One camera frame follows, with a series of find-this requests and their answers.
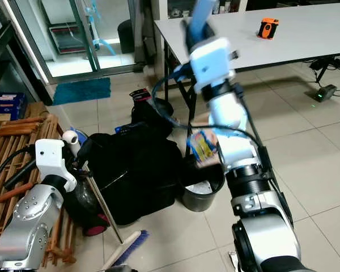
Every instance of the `white table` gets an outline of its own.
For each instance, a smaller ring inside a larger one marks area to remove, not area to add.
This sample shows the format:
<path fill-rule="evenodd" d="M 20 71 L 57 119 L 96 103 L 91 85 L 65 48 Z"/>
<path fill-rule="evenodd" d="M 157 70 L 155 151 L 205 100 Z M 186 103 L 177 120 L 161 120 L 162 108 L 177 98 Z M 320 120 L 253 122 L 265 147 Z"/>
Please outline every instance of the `white table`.
<path fill-rule="evenodd" d="M 279 20 L 273 40 L 256 36 L 263 18 Z M 164 37 L 165 76 L 173 68 L 169 65 L 169 48 L 179 63 L 189 61 L 181 21 L 181 18 L 155 21 Z M 340 55 L 340 3 L 217 14 L 210 16 L 208 22 L 217 36 L 229 39 L 232 51 L 238 51 L 239 58 L 231 61 L 234 69 L 250 70 L 321 56 Z M 323 67 L 318 81 L 327 66 L 326 64 Z M 177 82 L 189 108 L 189 122 L 194 118 L 197 99 L 193 83 L 194 79 L 187 91 L 181 82 Z M 165 99 L 168 100 L 168 82 L 165 82 L 164 90 Z"/>

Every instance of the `blue broom bristles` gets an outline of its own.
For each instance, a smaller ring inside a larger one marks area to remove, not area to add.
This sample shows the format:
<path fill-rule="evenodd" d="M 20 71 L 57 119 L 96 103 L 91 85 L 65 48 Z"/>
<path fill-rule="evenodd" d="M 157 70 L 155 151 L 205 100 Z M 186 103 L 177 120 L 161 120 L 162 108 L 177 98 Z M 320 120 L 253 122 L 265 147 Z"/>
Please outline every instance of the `blue broom bristles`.
<path fill-rule="evenodd" d="M 146 241 L 148 236 L 149 236 L 148 232 L 142 230 L 140 236 L 138 236 L 138 238 L 131 244 L 131 246 L 129 246 L 129 248 L 127 248 L 127 250 L 123 252 L 123 254 L 117 259 L 116 262 L 114 262 L 112 266 L 124 263 L 127 260 L 127 258 L 130 257 L 131 253 L 133 253 L 134 250 L 136 250 L 140 245 L 143 244 L 143 242 Z"/>

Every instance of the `blue mat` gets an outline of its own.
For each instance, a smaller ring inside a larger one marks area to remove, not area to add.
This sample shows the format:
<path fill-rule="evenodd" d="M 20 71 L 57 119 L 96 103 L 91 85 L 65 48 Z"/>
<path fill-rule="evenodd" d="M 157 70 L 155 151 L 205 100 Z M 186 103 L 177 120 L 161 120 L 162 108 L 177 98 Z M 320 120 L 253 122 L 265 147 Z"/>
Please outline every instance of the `blue mat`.
<path fill-rule="evenodd" d="M 110 97 L 110 87 L 109 78 L 61 83 L 56 88 L 53 105 Z"/>

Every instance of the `orange tape measure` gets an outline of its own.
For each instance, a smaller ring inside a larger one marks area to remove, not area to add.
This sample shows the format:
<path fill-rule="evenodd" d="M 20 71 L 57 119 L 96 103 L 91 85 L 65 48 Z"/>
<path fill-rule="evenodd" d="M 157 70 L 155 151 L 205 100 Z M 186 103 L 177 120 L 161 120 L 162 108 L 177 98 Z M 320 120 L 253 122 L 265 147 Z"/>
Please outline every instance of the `orange tape measure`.
<path fill-rule="evenodd" d="M 258 32 L 258 37 L 263 39 L 272 40 L 274 32 L 278 26 L 278 20 L 272 18 L 264 18 L 261 23 L 260 31 Z"/>

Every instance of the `broom handle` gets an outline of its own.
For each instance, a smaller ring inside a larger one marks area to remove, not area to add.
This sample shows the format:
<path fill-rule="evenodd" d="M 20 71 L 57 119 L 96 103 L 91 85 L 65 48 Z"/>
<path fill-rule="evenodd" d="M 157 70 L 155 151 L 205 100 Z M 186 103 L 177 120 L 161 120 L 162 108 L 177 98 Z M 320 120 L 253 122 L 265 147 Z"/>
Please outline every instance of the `broom handle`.
<path fill-rule="evenodd" d="M 85 170 L 88 171 L 88 172 L 90 171 L 87 166 L 85 166 Z M 97 198 L 105 216 L 107 217 L 108 222 L 111 224 L 111 226 L 112 226 L 114 232 L 116 233 L 116 236 L 117 236 L 118 240 L 120 241 L 120 243 L 123 244 L 124 240 L 123 240 L 123 238 L 120 234 L 120 231 L 118 230 L 117 224 L 114 221 L 111 212 L 108 209 L 106 202 L 103 199 L 103 196 L 101 194 L 100 189 L 98 188 L 98 186 L 96 184 L 96 181 L 94 180 L 93 177 L 90 177 L 88 179 L 89 179 L 90 187 L 91 187 L 92 191 L 95 193 L 96 198 Z"/>

